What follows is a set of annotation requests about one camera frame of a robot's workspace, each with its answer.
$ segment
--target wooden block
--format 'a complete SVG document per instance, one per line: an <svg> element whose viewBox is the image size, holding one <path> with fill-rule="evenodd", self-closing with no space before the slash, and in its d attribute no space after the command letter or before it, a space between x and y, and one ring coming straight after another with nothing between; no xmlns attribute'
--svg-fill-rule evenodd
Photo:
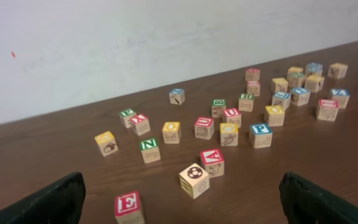
<svg viewBox="0 0 358 224"><path fill-rule="evenodd" d="M241 94L239 99L239 111L252 112L254 109L254 94Z"/></svg>
<svg viewBox="0 0 358 224"><path fill-rule="evenodd" d="M144 133L150 131L149 119L144 114L139 114L130 119L132 130L138 135L141 136Z"/></svg>
<svg viewBox="0 0 358 224"><path fill-rule="evenodd" d="M315 62L309 63L306 66L305 75L307 77L311 75L316 75L317 77L321 77L323 75L323 65Z"/></svg>
<svg viewBox="0 0 358 224"><path fill-rule="evenodd" d="M214 119L200 116L194 124L196 138L210 140L214 134Z"/></svg>
<svg viewBox="0 0 358 224"><path fill-rule="evenodd" d="M140 151L146 164L161 160L160 148L156 138L141 141Z"/></svg>
<svg viewBox="0 0 358 224"><path fill-rule="evenodd" d="M340 109L346 108L350 97L351 96L347 90L331 89L329 92L329 99L338 101Z"/></svg>
<svg viewBox="0 0 358 224"><path fill-rule="evenodd" d="M180 105L185 101L185 90L184 89L173 89L169 92L169 100L171 104Z"/></svg>
<svg viewBox="0 0 358 224"><path fill-rule="evenodd" d="M259 81L260 70L258 68L248 68L246 70L246 81Z"/></svg>
<svg viewBox="0 0 358 224"><path fill-rule="evenodd" d="M335 121L339 105L336 100L319 100L316 117L323 121Z"/></svg>
<svg viewBox="0 0 358 224"><path fill-rule="evenodd" d="M272 98L272 106L282 106L286 110L290 106L291 94L276 92Z"/></svg>
<svg viewBox="0 0 358 224"><path fill-rule="evenodd" d="M144 224L142 205L138 191L116 197L115 216L118 224Z"/></svg>
<svg viewBox="0 0 358 224"><path fill-rule="evenodd" d="M116 139L110 131L106 131L105 133L96 136L94 140L98 144L99 150L103 156L107 156L118 151Z"/></svg>
<svg viewBox="0 0 358 224"><path fill-rule="evenodd" d="M329 78L344 78L347 71L347 65L341 63L335 63L329 66L328 77Z"/></svg>
<svg viewBox="0 0 358 224"><path fill-rule="evenodd" d="M201 151L201 166L209 173L209 178L224 174L224 159L219 149Z"/></svg>
<svg viewBox="0 0 358 224"><path fill-rule="evenodd" d="M212 117L220 118L223 115L223 110L226 110L226 100L212 101Z"/></svg>
<svg viewBox="0 0 358 224"><path fill-rule="evenodd" d="M311 75L306 79L305 89L316 93L323 89L324 85L324 77L317 77L315 75Z"/></svg>
<svg viewBox="0 0 358 224"><path fill-rule="evenodd" d="M235 108L224 110L222 119L223 123L237 124L241 128L241 112Z"/></svg>
<svg viewBox="0 0 358 224"><path fill-rule="evenodd" d="M247 82L247 94L254 94L254 96L259 96L260 82L259 81L248 81Z"/></svg>
<svg viewBox="0 0 358 224"><path fill-rule="evenodd" d="M221 123L221 146L237 146L239 144L239 129L237 124Z"/></svg>
<svg viewBox="0 0 358 224"><path fill-rule="evenodd" d="M290 69L288 69L288 73L287 73L287 80L290 79L291 75L293 73L302 73L303 72L303 68L300 67L291 67Z"/></svg>
<svg viewBox="0 0 358 224"><path fill-rule="evenodd" d="M166 144L179 144L181 129L179 122L165 122L162 127L162 136Z"/></svg>
<svg viewBox="0 0 358 224"><path fill-rule="evenodd" d="M303 87L306 82L306 75L303 73L292 73L288 80L288 86L292 88Z"/></svg>
<svg viewBox="0 0 358 224"><path fill-rule="evenodd" d="M310 90L302 87L293 88L291 90L291 104L295 106L303 106L309 103Z"/></svg>
<svg viewBox="0 0 358 224"><path fill-rule="evenodd" d="M124 111L121 111L119 113L119 119L121 120L122 125L124 125L125 128L130 128L131 125L131 118L136 116L136 112L132 109L126 109Z"/></svg>
<svg viewBox="0 0 358 224"><path fill-rule="evenodd" d="M285 78L274 78L272 79L272 92L276 93L278 91L287 92L288 81Z"/></svg>
<svg viewBox="0 0 358 224"><path fill-rule="evenodd" d="M283 126L285 110L282 106L266 106L264 120L270 127Z"/></svg>
<svg viewBox="0 0 358 224"><path fill-rule="evenodd" d="M193 164L179 173L180 186L192 197L197 198L209 189L209 174L198 164Z"/></svg>
<svg viewBox="0 0 358 224"><path fill-rule="evenodd" d="M270 147L272 145L273 131L265 124L253 124L249 129L249 141L254 149Z"/></svg>

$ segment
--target natural wood block face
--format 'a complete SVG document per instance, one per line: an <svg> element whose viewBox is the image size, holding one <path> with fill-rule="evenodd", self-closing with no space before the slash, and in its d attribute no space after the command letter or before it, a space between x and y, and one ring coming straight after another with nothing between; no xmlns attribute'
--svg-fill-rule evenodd
<svg viewBox="0 0 358 224"><path fill-rule="evenodd" d="M116 139L110 131L106 131L105 133L96 136L94 140L98 144L100 153L103 156L107 156L118 151Z"/></svg>
<svg viewBox="0 0 358 224"><path fill-rule="evenodd" d="M196 138L210 140L214 134L214 119L200 116L194 124Z"/></svg>
<svg viewBox="0 0 358 224"><path fill-rule="evenodd" d="M246 70L246 81L259 81L260 70L258 68L248 68Z"/></svg>
<svg viewBox="0 0 358 224"><path fill-rule="evenodd" d="M335 121L339 105L336 100L319 100L316 117L323 121Z"/></svg>
<svg viewBox="0 0 358 224"><path fill-rule="evenodd" d="M286 110L290 106L291 94L276 92L272 98L272 106L282 106Z"/></svg>
<svg viewBox="0 0 358 224"><path fill-rule="evenodd" d="M347 65L341 63L335 63L329 66L328 77L329 78L344 78L347 71Z"/></svg>
<svg viewBox="0 0 358 224"><path fill-rule="evenodd" d="M272 79L272 92L278 91L286 93L288 89L288 81L285 78L274 78Z"/></svg>
<svg viewBox="0 0 358 224"><path fill-rule="evenodd" d="M201 151L201 166L209 173L209 178L224 174L224 159L219 149Z"/></svg>
<svg viewBox="0 0 358 224"><path fill-rule="evenodd" d="M253 124L249 129L249 141L255 149L272 145L273 131L265 124Z"/></svg>
<svg viewBox="0 0 358 224"><path fill-rule="evenodd" d="M131 127L131 118L136 116L136 112L132 109L126 109L119 113L119 119L125 128Z"/></svg>
<svg viewBox="0 0 358 224"><path fill-rule="evenodd" d="M292 73L288 80L288 86L292 88L302 87L306 82L306 75L303 73Z"/></svg>
<svg viewBox="0 0 358 224"><path fill-rule="evenodd" d="M324 85L324 77L317 77L315 75L311 75L306 79L305 89L316 93L323 89Z"/></svg>
<svg viewBox="0 0 358 224"><path fill-rule="evenodd" d="M138 191L117 196L114 204L118 224L145 223Z"/></svg>
<svg viewBox="0 0 358 224"><path fill-rule="evenodd" d="M162 136L166 144L179 144L181 129L179 122L165 122L162 127Z"/></svg>
<svg viewBox="0 0 358 224"><path fill-rule="evenodd" d="M169 92L169 100L171 104L180 105L185 101L185 90L184 89L173 89Z"/></svg>
<svg viewBox="0 0 358 224"><path fill-rule="evenodd" d="M252 112L254 109L254 99L253 94L241 94L239 98L239 111Z"/></svg>
<svg viewBox="0 0 358 224"><path fill-rule="evenodd" d="M223 111L223 123L237 124L241 128L241 112L235 108Z"/></svg>
<svg viewBox="0 0 358 224"><path fill-rule="evenodd" d="M247 82L247 94L253 94L254 96L259 96L260 82L259 81L248 81Z"/></svg>
<svg viewBox="0 0 358 224"><path fill-rule="evenodd" d="M300 67L291 67L290 69L288 69L288 73L287 73L287 80L290 79L291 75L293 73L303 73L303 68Z"/></svg>
<svg viewBox="0 0 358 224"><path fill-rule="evenodd" d="M138 135L141 136L144 133L150 131L149 119L144 114L139 114L130 119L132 130Z"/></svg>
<svg viewBox="0 0 358 224"><path fill-rule="evenodd" d="M239 129L237 124L221 123L221 146L238 146Z"/></svg>
<svg viewBox="0 0 358 224"><path fill-rule="evenodd" d="M303 106L309 103L310 90L302 87L293 88L291 90L291 104L295 106Z"/></svg>
<svg viewBox="0 0 358 224"><path fill-rule="evenodd" d="M350 94L347 90L331 89L329 92L329 99L338 101L340 109L344 109L349 102Z"/></svg>
<svg viewBox="0 0 358 224"><path fill-rule="evenodd" d="M156 138L141 141L140 151L142 152L143 161L146 164L161 160L160 149L158 148Z"/></svg>
<svg viewBox="0 0 358 224"><path fill-rule="evenodd" d="M223 110L226 110L226 100L212 101L212 117L220 118L223 115Z"/></svg>
<svg viewBox="0 0 358 224"><path fill-rule="evenodd" d="M285 110L282 106L266 106L264 120L270 126L284 125Z"/></svg>
<svg viewBox="0 0 358 224"><path fill-rule="evenodd" d="M319 63L310 63L306 66L305 75L307 77L311 75L316 75L317 77L321 77L323 75L323 65Z"/></svg>
<svg viewBox="0 0 358 224"><path fill-rule="evenodd" d="M209 174L198 164L193 164L179 173L180 186L196 199L209 189Z"/></svg>

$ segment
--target block with soccer ball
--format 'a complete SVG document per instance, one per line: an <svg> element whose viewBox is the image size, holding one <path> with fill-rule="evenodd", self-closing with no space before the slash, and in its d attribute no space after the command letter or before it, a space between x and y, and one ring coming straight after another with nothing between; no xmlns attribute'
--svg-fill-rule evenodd
<svg viewBox="0 0 358 224"><path fill-rule="evenodd" d="M214 134L214 119L200 116L194 124L196 138L210 140Z"/></svg>
<svg viewBox="0 0 358 224"><path fill-rule="evenodd" d="M221 123L221 146L238 146L239 129L237 124Z"/></svg>
<svg viewBox="0 0 358 224"><path fill-rule="evenodd" d="M143 161L146 164L161 160L160 149L158 148L156 138L141 141L140 151L142 152Z"/></svg>
<svg viewBox="0 0 358 224"><path fill-rule="evenodd" d="M323 85L324 85L324 77L311 75L306 79L305 89L310 90L313 93L316 93L323 89Z"/></svg>
<svg viewBox="0 0 358 224"><path fill-rule="evenodd" d="M254 149L270 147L272 145L273 131L266 123L253 124L249 129L249 141Z"/></svg>
<svg viewBox="0 0 358 224"><path fill-rule="evenodd" d="M248 68L246 70L246 81L259 81L260 70L258 68Z"/></svg>
<svg viewBox="0 0 358 224"><path fill-rule="evenodd" d="M329 99L338 101L340 109L346 108L350 97L351 96L347 90L331 89L329 92Z"/></svg>
<svg viewBox="0 0 358 224"><path fill-rule="evenodd" d="M323 65L313 62L306 66L305 75L307 77L311 75L316 75L318 77L321 77L322 74L323 74Z"/></svg>
<svg viewBox="0 0 358 224"><path fill-rule="evenodd" d="M212 117L220 118L223 115L223 110L226 110L226 100L212 101Z"/></svg>
<svg viewBox="0 0 358 224"><path fill-rule="evenodd" d="M291 77L288 80L288 86L292 88L302 87L305 84L306 75L303 73L292 73Z"/></svg>
<svg viewBox="0 0 358 224"><path fill-rule="evenodd" d="M224 174L224 159L219 149L201 151L201 166L209 173L209 177L219 177Z"/></svg>
<svg viewBox="0 0 358 224"><path fill-rule="evenodd" d="M288 89L288 81L285 78L274 78L272 79L272 92L278 91L286 93Z"/></svg>
<svg viewBox="0 0 358 224"><path fill-rule="evenodd" d="M266 106L264 120L270 126L284 125L285 110L282 106Z"/></svg>
<svg viewBox="0 0 358 224"><path fill-rule="evenodd" d="M346 75L346 71L347 71L347 65L341 63L335 63L329 66L327 76L329 78L335 78L335 79L344 78Z"/></svg>
<svg viewBox="0 0 358 224"><path fill-rule="evenodd" d="M291 67L290 69L288 69L288 73L287 73L287 80L290 79L291 75L293 73L302 73L303 72L303 68L300 67Z"/></svg>
<svg viewBox="0 0 358 224"><path fill-rule="evenodd" d="M185 101L185 90L184 89L173 89L169 92L169 100L171 104L180 105Z"/></svg>
<svg viewBox="0 0 358 224"><path fill-rule="evenodd" d="M162 136L166 144L179 144L181 129L179 122L165 122L162 127Z"/></svg>
<svg viewBox="0 0 358 224"><path fill-rule="evenodd" d="M110 131L106 131L105 133L96 136L94 140L98 144L99 150L103 156L107 156L118 151L116 139Z"/></svg>
<svg viewBox="0 0 358 224"><path fill-rule="evenodd" d="M136 112L132 109L126 109L119 113L119 119L121 120L122 125L124 125L125 128L131 127L131 118L136 116Z"/></svg>
<svg viewBox="0 0 358 224"><path fill-rule="evenodd" d="M118 224L145 223L138 191L117 196L114 206Z"/></svg>
<svg viewBox="0 0 358 224"><path fill-rule="evenodd" d="M253 94L241 94L239 98L239 111L252 112L252 109L254 109L254 98Z"/></svg>
<svg viewBox="0 0 358 224"><path fill-rule="evenodd" d="M193 164L179 173L180 186L192 199L209 189L209 174L198 164Z"/></svg>
<svg viewBox="0 0 358 224"><path fill-rule="evenodd" d="M272 98L272 106L282 106L285 110L290 106L291 94L276 92Z"/></svg>
<svg viewBox="0 0 358 224"><path fill-rule="evenodd" d="M302 87L291 89L291 104L295 106L303 106L309 103L310 90Z"/></svg>
<svg viewBox="0 0 358 224"><path fill-rule="evenodd" d="M336 100L319 100L316 117L323 121L335 121L339 105Z"/></svg>
<svg viewBox="0 0 358 224"><path fill-rule="evenodd" d="M260 95L260 82L248 81L247 82L247 94L253 94L254 96Z"/></svg>
<svg viewBox="0 0 358 224"><path fill-rule="evenodd" d="M129 121L131 121L132 130L138 136L150 131L149 119L144 114L134 116Z"/></svg>
<svg viewBox="0 0 358 224"><path fill-rule="evenodd" d="M223 111L223 123L236 123L238 128L241 128L241 112L235 108Z"/></svg>

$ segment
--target white wall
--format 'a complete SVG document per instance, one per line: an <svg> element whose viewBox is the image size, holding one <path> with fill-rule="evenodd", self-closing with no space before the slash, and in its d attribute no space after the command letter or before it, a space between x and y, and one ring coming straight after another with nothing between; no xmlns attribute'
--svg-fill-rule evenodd
<svg viewBox="0 0 358 224"><path fill-rule="evenodd" d="M0 123L356 40L358 0L0 0Z"/></svg>

